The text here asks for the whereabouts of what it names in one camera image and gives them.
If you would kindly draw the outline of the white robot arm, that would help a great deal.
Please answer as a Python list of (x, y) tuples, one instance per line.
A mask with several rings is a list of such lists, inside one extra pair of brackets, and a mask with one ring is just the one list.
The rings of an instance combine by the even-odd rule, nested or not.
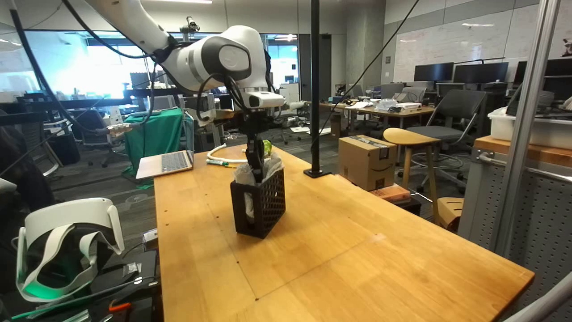
[(141, 0), (86, 2), (148, 54), (177, 86), (191, 92), (225, 86), (245, 115), (273, 101), (266, 83), (263, 40), (255, 29), (232, 25), (182, 45), (146, 13)]

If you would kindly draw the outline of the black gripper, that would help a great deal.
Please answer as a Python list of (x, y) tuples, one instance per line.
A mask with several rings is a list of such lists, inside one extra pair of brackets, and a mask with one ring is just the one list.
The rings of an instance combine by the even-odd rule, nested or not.
[(263, 131), (271, 126), (271, 113), (268, 110), (245, 110), (241, 113), (239, 131), (246, 136), (246, 161), (255, 178), (261, 183), (264, 178), (264, 142), (257, 140)]

